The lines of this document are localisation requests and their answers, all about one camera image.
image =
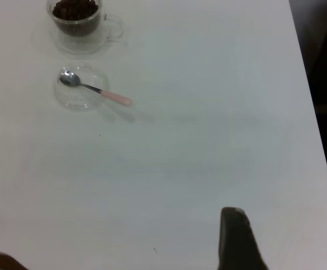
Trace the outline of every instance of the spoon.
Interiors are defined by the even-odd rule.
[[[70,87],[83,86],[83,87],[89,88],[92,91],[95,91],[96,93],[103,95],[105,98],[116,101],[117,103],[120,103],[125,106],[131,106],[131,104],[132,104],[132,100],[127,97],[123,97],[119,94],[115,94],[115,93],[112,93],[112,92],[109,92],[106,90],[101,90],[101,89],[93,87],[91,85],[81,83],[79,76],[77,76],[75,73],[73,73],[71,71],[66,71],[64,73],[61,73],[60,81],[64,85],[67,85]]]

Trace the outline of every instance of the mug handle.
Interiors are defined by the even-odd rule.
[[[124,34],[124,22],[119,17],[117,17],[115,15],[105,14],[103,20],[117,24],[120,29],[117,34],[113,34],[112,31],[110,31],[110,34],[108,35],[108,38],[107,38],[108,41],[114,41],[114,40],[122,37],[122,35]]]

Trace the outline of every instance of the coffee beans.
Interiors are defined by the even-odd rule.
[[[94,15],[97,10],[94,0],[61,0],[53,8],[52,14],[61,20],[78,21]]]

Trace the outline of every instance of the black object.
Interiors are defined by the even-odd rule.
[[[268,270],[248,218],[240,208],[221,211],[219,262],[219,270]]]

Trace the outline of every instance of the pink spoon handle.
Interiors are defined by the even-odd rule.
[[[92,91],[95,91],[96,93],[99,93],[99,94],[103,95],[105,98],[108,98],[109,100],[116,101],[117,103],[120,103],[122,105],[131,106],[131,104],[132,104],[132,100],[129,99],[128,97],[123,97],[123,96],[121,96],[119,94],[115,94],[115,93],[112,93],[112,92],[109,92],[109,91],[106,91],[106,90],[101,90],[99,88],[93,87],[91,85],[83,84],[83,83],[80,83],[79,85],[83,86],[83,87],[86,87],[86,88],[89,88]]]
[[[129,99],[128,97],[123,97],[119,94],[115,94],[106,90],[101,90],[100,94],[103,95],[105,98],[108,98],[109,100],[116,101],[125,106],[131,106],[132,104],[131,99]]]

